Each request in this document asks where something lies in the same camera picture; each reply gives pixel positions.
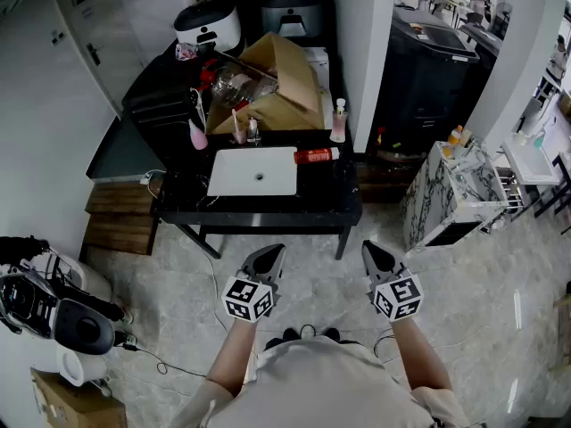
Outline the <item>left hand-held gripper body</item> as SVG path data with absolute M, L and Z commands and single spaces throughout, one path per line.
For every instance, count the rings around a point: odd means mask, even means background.
M 227 314 L 249 323 L 268 317 L 280 298 L 277 293 L 280 278 L 275 282 L 267 282 L 249 277 L 240 268 L 235 276 L 228 279 L 222 292 L 223 307 Z

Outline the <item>red bottle with white cap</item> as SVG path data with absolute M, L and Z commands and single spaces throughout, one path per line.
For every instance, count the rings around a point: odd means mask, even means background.
M 297 165 L 335 161 L 340 156 L 340 150 L 337 147 L 303 150 L 294 152 L 294 163 Z

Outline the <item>person's right forearm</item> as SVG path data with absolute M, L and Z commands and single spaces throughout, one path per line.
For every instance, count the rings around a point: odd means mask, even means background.
M 411 317 L 391 323 L 405 375 L 412 390 L 452 390 L 447 370 Z

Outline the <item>person's left forearm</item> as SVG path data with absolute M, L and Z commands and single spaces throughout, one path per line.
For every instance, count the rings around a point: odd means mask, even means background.
M 233 397 L 242 390 L 256 330 L 256 323 L 236 319 L 206 375 Z

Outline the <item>pink vase-shaped bottle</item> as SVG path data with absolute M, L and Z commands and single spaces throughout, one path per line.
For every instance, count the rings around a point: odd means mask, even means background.
M 193 147 L 197 151 L 205 149 L 208 145 L 208 140 L 204 132 L 191 119 L 188 120 L 188 126 Z

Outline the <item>pink pump bottle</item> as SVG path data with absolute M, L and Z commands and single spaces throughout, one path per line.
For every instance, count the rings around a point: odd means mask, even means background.
M 345 142 L 345 123 L 347 114 L 345 112 L 345 100 L 338 98 L 335 102 L 335 110 L 333 112 L 333 122 L 330 133 L 330 140 L 336 144 Z

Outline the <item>black marble vanity table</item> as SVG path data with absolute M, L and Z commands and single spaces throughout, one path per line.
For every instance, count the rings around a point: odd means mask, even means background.
M 208 196 L 216 153 L 227 149 L 337 147 L 338 160 L 297 165 L 297 191 L 288 196 Z M 178 228 L 214 259 L 219 251 L 207 235 L 335 235 L 341 259 L 362 203 L 352 142 L 334 144 L 326 130 L 270 131 L 258 144 L 238 145 L 228 135 L 210 136 L 206 149 L 192 150 L 172 165 L 153 203 L 156 217 Z

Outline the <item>white marble-pattern cabinet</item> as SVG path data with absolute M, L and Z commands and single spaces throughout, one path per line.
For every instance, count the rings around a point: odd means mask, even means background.
M 450 248 L 509 206 L 489 153 L 471 144 L 458 159 L 436 142 L 401 200 L 405 249 Z

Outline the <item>person's beige shirt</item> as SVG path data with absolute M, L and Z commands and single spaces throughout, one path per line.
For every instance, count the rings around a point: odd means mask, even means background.
M 169 428 L 467 428 L 450 390 L 399 384 L 364 346 L 327 337 L 260 354 L 238 396 L 206 380 Z

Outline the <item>grey padded chair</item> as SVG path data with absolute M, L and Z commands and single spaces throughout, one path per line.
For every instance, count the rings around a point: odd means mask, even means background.
M 53 339 L 63 347 L 88 355 L 104 355 L 114 344 L 111 321 L 90 307 L 71 299 L 58 302 Z

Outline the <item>flat cardboard box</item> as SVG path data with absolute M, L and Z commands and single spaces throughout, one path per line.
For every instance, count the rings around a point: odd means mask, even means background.
M 30 374 L 40 413 L 52 428 L 128 428 L 124 404 L 95 386 L 76 387 L 34 368 Z

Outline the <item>white and black cooker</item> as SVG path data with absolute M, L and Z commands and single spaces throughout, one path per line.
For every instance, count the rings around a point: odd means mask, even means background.
M 244 50 L 240 20 L 232 0 L 203 0 L 181 11 L 174 21 L 179 43 L 213 43 L 219 52 L 239 55 Z

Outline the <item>grey and black cooker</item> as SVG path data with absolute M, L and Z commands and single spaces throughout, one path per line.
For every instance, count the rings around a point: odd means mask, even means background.
M 273 32 L 281 37 L 320 37 L 323 24 L 322 3 L 261 7 L 262 29 L 264 32 Z

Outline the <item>white door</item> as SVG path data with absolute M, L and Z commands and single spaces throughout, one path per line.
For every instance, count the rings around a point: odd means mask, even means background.
M 145 68 L 128 16 L 120 0 L 54 0 L 79 57 L 117 116 L 122 100 Z M 98 47 L 95 66 L 86 45 Z

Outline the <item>white-handled black brush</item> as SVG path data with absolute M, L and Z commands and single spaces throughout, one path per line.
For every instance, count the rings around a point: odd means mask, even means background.
M 190 94 L 194 98 L 197 115 L 202 122 L 203 127 L 206 128 L 206 116 L 203 110 L 202 92 L 191 87 Z

